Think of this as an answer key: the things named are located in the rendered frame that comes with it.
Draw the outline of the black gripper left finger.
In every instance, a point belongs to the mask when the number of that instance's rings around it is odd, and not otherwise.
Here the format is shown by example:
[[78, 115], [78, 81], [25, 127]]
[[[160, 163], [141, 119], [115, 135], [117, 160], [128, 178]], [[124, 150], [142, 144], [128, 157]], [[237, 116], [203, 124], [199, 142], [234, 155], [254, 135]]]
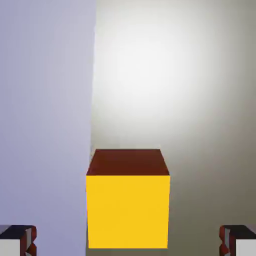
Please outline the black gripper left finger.
[[34, 225], [0, 225], [0, 256], [37, 256]]

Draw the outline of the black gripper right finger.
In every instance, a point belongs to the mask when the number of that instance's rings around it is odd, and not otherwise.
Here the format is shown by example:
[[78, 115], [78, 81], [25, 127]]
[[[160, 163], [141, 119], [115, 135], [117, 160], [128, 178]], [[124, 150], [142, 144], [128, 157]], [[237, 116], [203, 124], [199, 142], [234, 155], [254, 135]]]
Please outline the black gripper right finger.
[[219, 256], [256, 256], [256, 233], [245, 225], [222, 225], [219, 238]]

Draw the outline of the small yellow cube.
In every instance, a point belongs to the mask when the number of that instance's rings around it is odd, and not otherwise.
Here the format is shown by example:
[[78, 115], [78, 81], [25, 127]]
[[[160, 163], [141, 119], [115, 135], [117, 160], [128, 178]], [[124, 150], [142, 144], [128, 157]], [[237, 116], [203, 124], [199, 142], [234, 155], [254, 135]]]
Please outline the small yellow cube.
[[171, 176], [159, 149], [97, 149], [86, 173], [90, 249], [166, 249]]

